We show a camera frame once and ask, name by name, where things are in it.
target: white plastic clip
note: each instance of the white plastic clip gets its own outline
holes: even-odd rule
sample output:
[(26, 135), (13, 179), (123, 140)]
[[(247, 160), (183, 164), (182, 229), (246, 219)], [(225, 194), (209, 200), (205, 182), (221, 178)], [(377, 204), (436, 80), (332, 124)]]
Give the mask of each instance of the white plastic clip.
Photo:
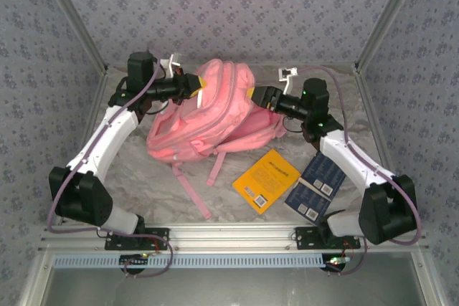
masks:
[(292, 77), (297, 77), (298, 76), (298, 71), (297, 69), (294, 68), (284, 68), (281, 67), (279, 69), (279, 81), (280, 82), (287, 82), (287, 85), (284, 88), (284, 95), (288, 95), (293, 88), (293, 81)]

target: black mounting plate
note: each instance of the black mounting plate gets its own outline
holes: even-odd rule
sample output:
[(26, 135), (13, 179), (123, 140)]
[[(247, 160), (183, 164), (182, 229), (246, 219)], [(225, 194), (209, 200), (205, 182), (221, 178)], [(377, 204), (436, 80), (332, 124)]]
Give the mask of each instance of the black mounting plate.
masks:
[(350, 249), (345, 242), (350, 243), (354, 249), (360, 249), (359, 239), (353, 236), (336, 237), (331, 243), (326, 244), (318, 230), (318, 227), (296, 227), (296, 248), (298, 250), (321, 250), (321, 249)]
[[(144, 234), (155, 234), (165, 240), (169, 240), (169, 229), (166, 228), (145, 228)], [(105, 250), (107, 251), (151, 251), (158, 245), (159, 251), (166, 251), (167, 245), (159, 240), (156, 243), (150, 238), (131, 238), (129, 236), (117, 236), (115, 234), (107, 234), (105, 240)]]

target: patterned wallpaper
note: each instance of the patterned wallpaper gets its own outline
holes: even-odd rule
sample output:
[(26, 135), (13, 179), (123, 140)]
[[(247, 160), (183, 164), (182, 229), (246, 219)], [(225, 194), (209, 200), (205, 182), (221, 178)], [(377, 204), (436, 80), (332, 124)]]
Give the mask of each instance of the patterned wallpaper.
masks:
[(459, 0), (407, 0), (365, 77), (398, 171), (459, 305)]
[(72, 0), (107, 63), (151, 42), (204, 61), (355, 61), (387, 0)]
[(0, 0), (0, 305), (15, 305), (98, 83), (55, 0)]

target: backpack strap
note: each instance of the backpack strap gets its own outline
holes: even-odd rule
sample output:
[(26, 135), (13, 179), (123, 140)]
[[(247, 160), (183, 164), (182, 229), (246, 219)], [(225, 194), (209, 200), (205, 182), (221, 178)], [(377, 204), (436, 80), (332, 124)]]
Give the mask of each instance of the backpack strap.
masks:
[(210, 171), (209, 178), (207, 179), (208, 186), (214, 185), (215, 179), (217, 178), (217, 175), (220, 169), (222, 168), (223, 160), (226, 154), (227, 154), (226, 152), (218, 153), (217, 160), (215, 161), (214, 167), (212, 168), (212, 171)]
[(212, 213), (210, 210), (206, 207), (206, 204), (204, 201), (201, 199), (201, 196), (198, 195), (198, 193), (194, 190), (194, 188), (191, 186), (191, 184), (188, 182), (186, 177), (180, 172), (179, 166), (182, 163), (175, 163), (172, 165), (172, 172), (174, 175), (177, 177), (179, 180), (180, 184), (184, 187), (185, 191), (188, 193), (189, 197), (193, 200), (194, 204), (198, 207), (198, 209), (201, 211), (202, 215), (204, 218), (207, 220), (212, 216)]

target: dark blue book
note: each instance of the dark blue book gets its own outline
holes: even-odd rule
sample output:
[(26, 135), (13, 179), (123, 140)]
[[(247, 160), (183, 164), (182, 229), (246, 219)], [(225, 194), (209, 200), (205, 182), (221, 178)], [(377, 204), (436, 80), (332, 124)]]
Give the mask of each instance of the dark blue book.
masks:
[(331, 159), (317, 152), (285, 203), (317, 225), (345, 177), (344, 172)]

